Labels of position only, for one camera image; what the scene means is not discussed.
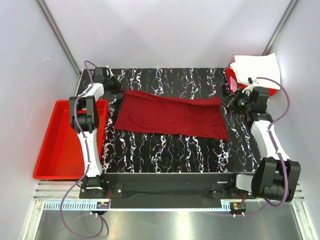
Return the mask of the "left aluminium frame post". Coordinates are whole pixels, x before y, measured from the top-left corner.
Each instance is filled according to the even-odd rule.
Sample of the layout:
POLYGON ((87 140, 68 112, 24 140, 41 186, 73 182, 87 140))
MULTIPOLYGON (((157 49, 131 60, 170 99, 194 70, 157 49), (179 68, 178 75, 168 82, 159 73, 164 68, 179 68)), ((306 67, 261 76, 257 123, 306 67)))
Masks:
POLYGON ((49 25, 55 39, 57 40, 61 50, 63 51, 68 63, 70 64, 72 70, 76 74, 77 77, 79 77, 82 73, 82 70, 80 69, 79 65, 77 64, 70 48, 68 47, 59 27, 56 23, 53 14, 51 13, 47 3, 45 0, 35 0, 37 3, 41 13, 43 14, 47 24, 49 25))

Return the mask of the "pink folded t-shirt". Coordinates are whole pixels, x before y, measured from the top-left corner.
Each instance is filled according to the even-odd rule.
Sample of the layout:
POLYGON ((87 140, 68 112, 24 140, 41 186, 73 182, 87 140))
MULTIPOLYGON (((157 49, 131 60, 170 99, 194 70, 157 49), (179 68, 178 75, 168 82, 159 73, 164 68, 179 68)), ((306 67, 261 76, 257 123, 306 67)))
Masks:
POLYGON ((229 87, 232 93, 235 93, 238 89, 238 83, 232 76, 229 77, 229 87))

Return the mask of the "aluminium frame post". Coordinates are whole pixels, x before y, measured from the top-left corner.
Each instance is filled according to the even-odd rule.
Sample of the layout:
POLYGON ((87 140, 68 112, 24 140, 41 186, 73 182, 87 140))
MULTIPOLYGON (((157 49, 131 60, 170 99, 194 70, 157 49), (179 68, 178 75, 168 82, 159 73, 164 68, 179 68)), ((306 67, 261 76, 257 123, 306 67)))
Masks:
POLYGON ((53 14, 51 13, 47 3, 45 0, 35 0, 37 3, 41 13, 43 14, 47 24, 49 25, 55 39, 57 40, 61 50, 63 51, 68 63, 70 64, 72 70, 76 74, 77 77, 79 77, 82 73, 82 70, 80 69, 79 65, 77 64, 70 48, 68 47, 59 27, 56 23, 53 14))
POLYGON ((272 50, 278 41, 281 33, 285 29, 285 26, 287 25, 289 19, 291 18, 292 14, 294 13, 295 9, 299 5, 300 0, 290 0, 288 5, 286 6, 282 16, 280 17, 274 31, 272 32, 263 52, 262 56, 267 56, 272 53, 272 50))

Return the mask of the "dark red t-shirt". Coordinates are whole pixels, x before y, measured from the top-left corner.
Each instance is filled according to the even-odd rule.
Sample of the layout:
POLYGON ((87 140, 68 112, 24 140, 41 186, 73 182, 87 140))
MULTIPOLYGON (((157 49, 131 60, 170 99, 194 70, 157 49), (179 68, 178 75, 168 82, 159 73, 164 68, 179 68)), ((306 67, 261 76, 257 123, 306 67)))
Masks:
POLYGON ((116 130, 229 140, 218 97, 186 99, 138 90, 123 95, 116 130))

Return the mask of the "red folded t-shirt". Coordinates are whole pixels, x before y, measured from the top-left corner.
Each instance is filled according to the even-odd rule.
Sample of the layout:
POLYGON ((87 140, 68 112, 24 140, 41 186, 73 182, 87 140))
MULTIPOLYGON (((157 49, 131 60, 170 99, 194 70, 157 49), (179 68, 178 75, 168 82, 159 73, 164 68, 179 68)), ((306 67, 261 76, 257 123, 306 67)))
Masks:
MULTIPOLYGON (((228 85, 229 85, 230 76, 232 76, 237 81, 236 74, 230 67, 228 67, 225 70, 225 74, 226 74, 228 85)), ((247 86, 248 86, 247 84, 242 84, 242 83, 237 82, 237 88, 240 87, 241 89, 244 89, 247 86)))

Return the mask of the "white folded t-shirt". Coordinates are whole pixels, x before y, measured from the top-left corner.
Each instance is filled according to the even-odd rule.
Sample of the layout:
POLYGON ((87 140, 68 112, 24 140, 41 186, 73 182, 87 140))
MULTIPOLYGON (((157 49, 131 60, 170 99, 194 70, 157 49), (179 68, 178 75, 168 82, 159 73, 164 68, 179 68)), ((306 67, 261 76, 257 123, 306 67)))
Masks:
POLYGON ((258 79, 258 77, 268 78, 277 83, 281 83, 280 67, 275 53, 264 56, 235 55, 234 62, 230 68, 235 73, 239 84, 248 85, 248 78, 257 79, 259 86, 279 90, 280 87, 269 80, 258 79))

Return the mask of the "connector board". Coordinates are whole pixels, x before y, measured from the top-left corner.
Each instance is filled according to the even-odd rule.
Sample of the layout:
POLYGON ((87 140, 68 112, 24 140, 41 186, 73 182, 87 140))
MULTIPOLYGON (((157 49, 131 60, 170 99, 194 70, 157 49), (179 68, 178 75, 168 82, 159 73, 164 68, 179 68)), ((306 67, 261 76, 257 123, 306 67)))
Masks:
POLYGON ((110 202, 109 201, 98 201, 96 203, 96 209, 109 210, 110 209, 110 202))
POLYGON ((247 205, 245 202, 234 202, 231 205, 231 209, 234 211, 245 211, 247 208, 247 205))

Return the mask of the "right aluminium frame post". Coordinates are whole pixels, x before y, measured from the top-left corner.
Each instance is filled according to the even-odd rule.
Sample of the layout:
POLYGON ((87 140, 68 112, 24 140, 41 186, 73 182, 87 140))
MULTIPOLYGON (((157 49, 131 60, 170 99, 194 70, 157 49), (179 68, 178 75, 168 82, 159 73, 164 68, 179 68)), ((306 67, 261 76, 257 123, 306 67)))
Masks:
POLYGON ((274 31, 272 32, 263 52, 262 56, 267 56, 272 53, 272 50, 278 41, 281 33, 285 29, 285 26, 287 25, 289 19, 291 18, 292 14, 294 13, 295 9, 299 5, 300 0, 290 0, 288 5, 286 6, 282 16, 280 17, 274 31))

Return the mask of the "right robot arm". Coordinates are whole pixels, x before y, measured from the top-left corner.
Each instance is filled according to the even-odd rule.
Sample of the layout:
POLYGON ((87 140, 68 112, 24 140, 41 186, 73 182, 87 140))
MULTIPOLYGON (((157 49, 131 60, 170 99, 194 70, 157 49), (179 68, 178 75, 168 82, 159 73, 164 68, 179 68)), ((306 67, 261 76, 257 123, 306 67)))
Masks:
POLYGON ((233 173, 226 190, 232 198, 248 193, 275 207, 292 201, 301 165, 284 152, 275 133, 275 120, 267 112, 268 99, 269 90, 255 86, 251 90, 238 89, 221 100, 227 108, 244 113, 261 156, 253 175, 233 173))

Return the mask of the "left connector board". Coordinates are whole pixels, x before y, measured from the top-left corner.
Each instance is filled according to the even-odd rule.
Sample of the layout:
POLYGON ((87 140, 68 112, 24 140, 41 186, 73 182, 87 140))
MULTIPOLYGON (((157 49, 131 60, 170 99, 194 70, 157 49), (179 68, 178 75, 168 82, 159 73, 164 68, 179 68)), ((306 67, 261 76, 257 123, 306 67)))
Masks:
POLYGON ((96 209, 109 210, 110 209, 110 202, 109 201, 98 201, 96 203, 96 209))

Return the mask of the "right connector board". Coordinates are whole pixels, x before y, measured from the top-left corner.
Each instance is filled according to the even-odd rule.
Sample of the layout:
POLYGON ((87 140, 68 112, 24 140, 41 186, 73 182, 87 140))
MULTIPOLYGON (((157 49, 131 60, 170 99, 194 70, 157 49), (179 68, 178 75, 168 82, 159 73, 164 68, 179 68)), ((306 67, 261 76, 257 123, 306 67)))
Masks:
POLYGON ((234 202, 231 205, 231 209, 234 211, 245 211, 247 208, 247 205, 245 202, 234 202))

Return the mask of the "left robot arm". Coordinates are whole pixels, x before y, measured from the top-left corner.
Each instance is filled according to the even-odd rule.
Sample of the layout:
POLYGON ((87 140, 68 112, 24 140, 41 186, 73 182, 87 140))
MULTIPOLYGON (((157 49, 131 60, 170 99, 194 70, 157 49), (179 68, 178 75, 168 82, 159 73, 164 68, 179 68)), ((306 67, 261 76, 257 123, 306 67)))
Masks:
POLYGON ((81 178, 82 187, 95 197, 103 198, 108 193, 108 186, 103 177, 103 168, 98 151, 98 127, 100 125, 97 101, 109 92, 113 95, 123 91, 122 85, 116 80, 111 69, 95 67, 89 75, 90 83, 78 96, 68 99, 69 120, 71 128, 79 139, 84 174, 81 178))

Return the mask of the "red plastic bin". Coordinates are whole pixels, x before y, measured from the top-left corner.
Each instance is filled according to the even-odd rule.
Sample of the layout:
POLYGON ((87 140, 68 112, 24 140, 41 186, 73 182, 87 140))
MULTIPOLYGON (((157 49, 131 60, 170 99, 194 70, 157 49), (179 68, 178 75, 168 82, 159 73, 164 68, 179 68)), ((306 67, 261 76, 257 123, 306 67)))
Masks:
MULTIPOLYGON (((108 101, 99 99, 96 106, 99 117, 97 145, 101 163, 108 101)), ((70 125, 69 101, 59 100, 55 103, 33 178, 38 180, 75 180, 84 175, 84 170, 81 143, 77 133, 70 125)))

